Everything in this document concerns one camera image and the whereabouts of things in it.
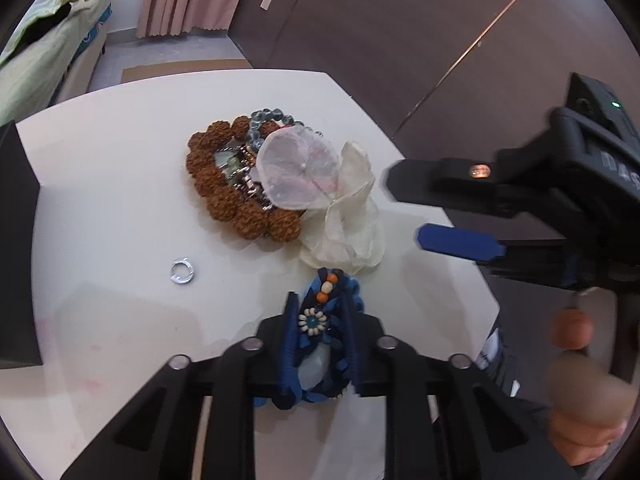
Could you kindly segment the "right hand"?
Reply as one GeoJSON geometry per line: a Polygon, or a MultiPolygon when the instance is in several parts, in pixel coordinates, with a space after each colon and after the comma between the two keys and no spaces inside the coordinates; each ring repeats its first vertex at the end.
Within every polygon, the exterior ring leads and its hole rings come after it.
{"type": "Polygon", "coordinates": [[[590,316],[575,307],[562,310],[551,329],[561,353],[547,372],[548,437],[572,466],[596,460],[622,436],[638,396],[637,388],[586,355],[593,333],[590,316]]]}

